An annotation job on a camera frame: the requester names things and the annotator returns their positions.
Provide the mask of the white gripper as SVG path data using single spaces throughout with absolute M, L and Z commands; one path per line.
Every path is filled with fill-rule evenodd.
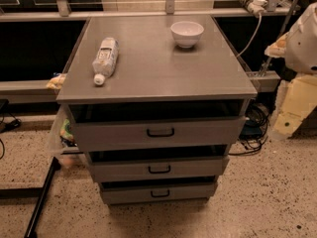
M 264 54 L 270 58 L 286 59 L 288 34 L 285 33 L 267 46 Z M 275 100 L 272 115 L 272 132 L 277 138 L 288 138 L 301 126 L 302 122 L 317 107 L 317 77 L 299 75 L 290 82 L 283 80 Z

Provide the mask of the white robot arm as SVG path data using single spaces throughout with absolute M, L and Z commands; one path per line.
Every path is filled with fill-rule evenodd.
M 264 54 L 283 58 L 296 72 L 278 87 L 269 134 L 275 139 L 291 137 L 317 107 L 317 3 L 310 4 L 290 30 L 268 46 Z

